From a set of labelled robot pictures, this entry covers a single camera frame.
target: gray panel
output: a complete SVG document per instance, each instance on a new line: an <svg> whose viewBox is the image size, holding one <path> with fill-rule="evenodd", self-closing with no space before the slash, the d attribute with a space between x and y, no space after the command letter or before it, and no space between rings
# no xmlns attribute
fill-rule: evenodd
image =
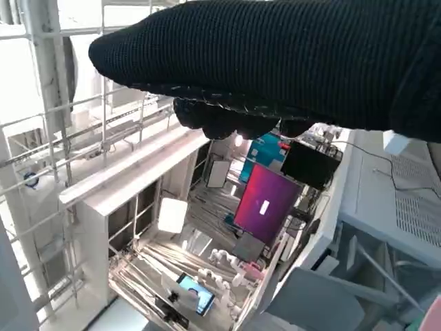
<svg viewBox="0 0 441 331"><path fill-rule="evenodd" d="M9 287L0 277L0 329L5 328L19 313Z"/></svg>

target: white pipe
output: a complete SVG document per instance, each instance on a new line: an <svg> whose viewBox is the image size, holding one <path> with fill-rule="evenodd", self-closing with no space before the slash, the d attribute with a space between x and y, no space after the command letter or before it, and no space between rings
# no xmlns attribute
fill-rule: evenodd
<svg viewBox="0 0 441 331"><path fill-rule="evenodd" d="M25 34L2 34L0 35L0 41L2 40L12 40L12 39L21 39L21 38L29 38L27 33Z"/></svg>
<svg viewBox="0 0 441 331"><path fill-rule="evenodd" d="M101 0L101 36L104 35L104 14L105 14L105 4L103 0ZM103 146L103 168L107 167L107 150L104 148L105 140L106 140L106 131L107 131L107 113L106 113L106 105L107 105L107 96L105 95L105 91L107 90L107 79L104 76L101 76L101 93L103 94L103 98L101 102L103 103L103 140L101 145Z"/></svg>
<svg viewBox="0 0 441 331"><path fill-rule="evenodd" d="M3 130L0 130L0 159L7 159L9 156L10 152L8 150L8 142ZM13 165L8 165L0 169L0 184L3 187L16 186L16 183L17 175ZM11 190L8 194L5 194L5 198L8 203L12 221L14 222L14 227L16 230L16 236L11 240L11 244L20 239L21 247L23 248L23 253L28 261L28 265L30 268L34 269L33 275L37 289L39 293L43 293L47 291L47 284L43 275L43 270L41 266L38 266L40 263L40 258L37 252L34 237L32 235L23 237L25 234L29 233L26 230L30 228L32 220L30 218L28 209L26 208L22 191L20 188L18 190ZM45 310L47 313L51 313L50 306L48 306Z"/></svg>
<svg viewBox="0 0 441 331"><path fill-rule="evenodd" d="M104 28L104 31L114 32L120 29L124 29L128 26L108 26ZM62 37L70 37L70 36L81 36L85 34L99 34L103 31L103 27L93 27L93 28L75 28L75 29L62 29L60 32L40 32L38 34L39 37L44 39L49 39L61 35Z"/></svg>

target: metal rod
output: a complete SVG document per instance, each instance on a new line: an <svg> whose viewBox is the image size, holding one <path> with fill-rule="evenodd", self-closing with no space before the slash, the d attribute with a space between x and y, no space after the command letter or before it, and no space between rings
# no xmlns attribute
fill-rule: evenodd
<svg viewBox="0 0 441 331"><path fill-rule="evenodd" d="M53 38L57 36L62 37L70 37L70 36L81 36L85 34L100 34L103 30L106 33L114 32L120 29L124 29L128 26L97 26L93 28L75 28L75 29L62 29L60 32L42 32L39 34L39 37L47 39L47 38Z"/></svg>
<svg viewBox="0 0 441 331"><path fill-rule="evenodd" d="M60 310L60 309L61 309L61 308L67 303L67 302L69 302L70 298L72 298L73 296L74 296L74 293L70 294L65 300L63 300L63 301L60 303L60 305L59 305L57 308L55 308L55 309L53 310L53 312L51 312L51 314L48 314L48 315L46 316L46 318L40 322L40 326L43 325L43 324L44 324L49 318L53 317L53 316L55 315L55 313L56 313L57 311L59 311L59 310Z"/></svg>
<svg viewBox="0 0 441 331"><path fill-rule="evenodd" d="M151 203L151 204L149 204L142 212L140 212L139 214L138 214L138 217L141 217L141 216L143 216L144 214L145 214L145 212L147 212L151 207L153 207L153 205L154 205L154 203ZM124 231L125 229L127 229L130 225L132 225L133 223L134 223L134 220L135 220L135 217L130 221L130 222L128 222L127 224L125 224L121 229L119 229L118 230L118 232L116 232L114 235L112 235L110 238L109 238L109 242L111 242L113 239L115 239L115 238L117 238L119 235L120 235L120 233L122 233L122 231Z"/></svg>
<svg viewBox="0 0 441 331"><path fill-rule="evenodd" d="M91 153L91 151L93 151L93 150L98 150L99 146L101 146L101 144L99 144L99 145L95 144L95 146L93 148L90 148L90 149L88 149L85 152L77 154L77 155L75 155L74 157L71 157L68 160L60 161L60 162L58 162L57 165L58 165L58 167L62 167L62 166L64 166L68 162L72 162L75 159L79 159L80 157L84 157L85 155ZM45 174L49 174L51 172L52 172L52 168L51 167L47 167L45 170L36 173L35 176L29 177L28 179L24 179L24 180L22 180L22 181L20 181L20 182L18 182L16 184L10 186L9 188L6 188L5 190L0 191L0 197L2 195L4 195L4 194L8 193L11 190L15 190L16 188L18 188L18 187L20 187L20 186L22 186L24 184L27 184L27 183L29 183L31 181L34 181L35 179L40 178L41 176L44 176Z"/></svg>
<svg viewBox="0 0 441 331"><path fill-rule="evenodd" d="M61 105L61 106L58 106L58 107L50 108L49 111L50 112L56 112L57 110L62 110L62 109L70 108L72 106L77 106L77 105L80 105L82 103L86 103L86 102L89 102L89 101L100 99L100 98L103 98L104 96L108 96L108 95L117 93L119 91L128 90L128 89L129 88L126 88L125 86L123 86L122 88L116 88L116 89L114 89L112 91L109 91L109 92L104 92L104 93L96 94L93 97L90 97L90 98L87 98L87 99L83 99L83 100L67 103L65 105Z"/></svg>
<svg viewBox="0 0 441 331"><path fill-rule="evenodd" d="M66 228L65 232L66 232L66 235L68 235L71 239L67 242L68 252L66 252L66 255L68 256L69 271L72 273L72 289L74 290L75 306L78 308L79 307L78 292L76 290L76 281L75 281L75 275L74 275L74 262L73 262L72 251L71 251L71 249L73 247L70 247L73 242L73 236L72 236L72 231L71 231L71 229L69 229L69 227Z"/></svg>
<svg viewBox="0 0 441 331"><path fill-rule="evenodd" d="M25 33L25 34L0 34L0 41L22 39L22 38L29 38L29 35L27 33Z"/></svg>
<svg viewBox="0 0 441 331"><path fill-rule="evenodd" d="M57 163L55 161L55 156L54 156L54 144L52 142L52 135L50 134L48 124L49 124L48 118L46 116L43 116L43 128L44 128L46 139L48 140L50 164L52 165L52 171L54 173L55 183L58 183L59 178L58 178L58 171L57 171Z"/></svg>
<svg viewBox="0 0 441 331"><path fill-rule="evenodd" d="M133 248L136 248L136 245L138 244L138 239L136 238L136 225L138 221L138 204L139 204L139 194L137 194L135 198L135 217L133 218L133 244L132 244Z"/></svg>
<svg viewBox="0 0 441 331"><path fill-rule="evenodd" d="M107 92L106 95L111 95L111 94L114 94L116 92L119 92L119 91L122 91L122 90L127 90L127 89L128 88L126 88L126 87L117 88L115 90ZM103 97L103 94L96 94L93 97L90 97L90 98L87 98L87 99L83 99L83 100L75 101L75 102L70 102L70 103L67 103L65 105L60 105L60 106L57 106L57 107L49 108L48 112L58 112L59 110L64 110L66 108L70 108L70 107L73 107L73 106L81 105L82 103L86 103L86 102L89 102L89 101L97 100L97 99L100 99L102 97ZM7 122L7 123L3 123L3 124L0 124L0 128L5 128L7 126L12 126L14 124L17 124L17 123L20 123L20 122L23 122L23 121L27 121L28 119L33 119L33 118L38 117L38 116L42 117L42 116L44 116L44 114L45 114L44 112L40 112L40 113L34 114L32 116L24 117L22 119L17 119L16 121L11 121L11 122Z"/></svg>
<svg viewBox="0 0 441 331"><path fill-rule="evenodd" d="M132 132L132 131L129 131L129 132L126 133L126 134L127 134L127 135L131 135L131 134L133 134L133 132ZM95 143L94 145L91 145L86 151L83 151L83 152L81 152L81 153L79 153L79 154L77 154L77 155L75 155L75 156L69 158L68 160L65 159L65 160L62 160L62 161L57 162L57 166L58 166L59 168L61 168L61 167L65 166L67 163L70 163L70 162L72 162L72 161L74 161L74 160L76 160L76 159L79 159L79 158L81 158L81 157L84 157L84 156L88 155L88 154L91 153L91 152L94 152L94 151L100 150L101 148L102 148L101 143ZM31 181L34 181L35 179L44 176L45 174L49 174L49 173L51 173L51 171L52 171L52 168L46 168L45 170L36 173L35 176L29 177L28 179L24 179L24 180L22 180L22 181L20 181L20 182L18 182L18 183L16 183L16 184L10 186L9 188L6 188L6 189L0 191L0 197L1 197L2 195L4 195L4 194L8 193L8 192L11 191L11 190L15 190L15 189L17 189L18 187L20 187L20 186L22 186L22 185L24 185L24 184L30 183Z"/></svg>
<svg viewBox="0 0 441 331"><path fill-rule="evenodd" d="M148 121L149 119L153 119L154 117L158 116L158 114L160 114L164 108L167 108L169 106L170 105L166 105L166 106L163 106L163 107L159 108L158 112L155 112L154 114L146 116L143 120L144 121ZM107 124L109 124L109 123L111 123L113 121L116 121L118 119L121 119L121 118L123 118L123 117L125 117L127 115L133 114L136 111L138 111L138 110L137 109L133 109L133 110L129 110L128 112L124 112L123 114L118 114L118 115L116 115L114 117L111 117L110 119L107 120ZM66 138L68 138L68 141L70 141L73 138L80 137L81 135L83 135L85 133L88 133L90 131L93 131L95 129L100 128L101 126L102 126L102 123L95 124L95 125L90 126L89 128L86 128L84 130L81 130L81 131L69 134ZM57 140L53 141L54 146L57 146L60 143L63 143L63 139L57 139ZM43 145L41 145L39 147L36 147L36 148L30 150L29 152L24 152L24 153L22 153L20 155L17 155L16 157L12 157L12 158L10 158L10 159L8 159L6 161L2 161L2 162L0 162L0 168L8 166L8 165L16 163L16 162L20 162L20 161L22 161L24 159L27 159L28 157L31 157L32 155L34 155L34 154L36 154L38 152L43 152L44 150L48 149L48 147L49 147L48 144L43 144Z"/></svg>
<svg viewBox="0 0 441 331"><path fill-rule="evenodd" d="M17 233L16 236L15 236L15 238L12 238L12 239L11 239L11 241L10 241L11 245L12 245L15 241L19 240L22 236L25 236L25 235L31 233L32 231L34 231L34 230L37 229L38 227L42 226L44 223L46 223L46 222L50 221L51 219L53 219L55 216L58 216L58 215L64 213L68 208L72 207L74 204L75 204L75 203L71 203L71 204L67 205L65 209L62 209L62 210L59 210L59 211L57 211L57 212L52 213L52 214L49 215L48 217L45 217L44 219L42 219L41 221L39 221L38 223L35 223L33 226L31 226L30 228L28 228L26 231L23 231L23 232Z"/></svg>
<svg viewBox="0 0 441 331"><path fill-rule="evenodd" d="M50 260L52 260L52 259L53 259L58 253L62 252L62 251L66 248L66 245L67 245L69 242L70 242L70 241L65 241L65 242L63 243L63 245L61 245L61 246L60 246L59 248L57 248L55 251L51 252L51 254L50 254L50 256L49 256L48 258L46 258L46 259L40 259L40 262L39 262L37 265L35 265L35 266L32 267L32 268L27 269L25 272L23 272L23 273L21 274L21 276L23 276L23 278L26 277L26 276L28 276L31 272L33 272L33 271L35 271L37 268L41 267L44 263L47 263L47 262L49 262Z"/></svg>
<svg viewBox="0 0 441 331"><path fill-rule="evenodd" d="M417 310L419 310L421 313L425 314L426 312L421 308L420 304L399 284L396 282L395 279L393 279L391 277L390 274L388 274L386 272L386 270L384 270L382 268L381 265L379 265L377 263L377 261L375 261L375 259L373 259L369 254L367 254L366 250L360 245L357 244L357 251L359 251L359 253L365 257L366 260L368 260L373 266L374 268L389 282L391 283L394 288L401 293L411 304L413 307L415 307Z"/></svg>
<svg viewBox="0 0 441 331"><path fill-rule="evenodd" d="M144 116L144 107L145 107L145 98L147 97L148 93L146 92L143 97L143 102L141 104L141 109L139 110L139 124L143 124L143 116ZM141 147L141 142L143 140L143 131L142 129L139 130L139 142L138 146Z"/></svg>

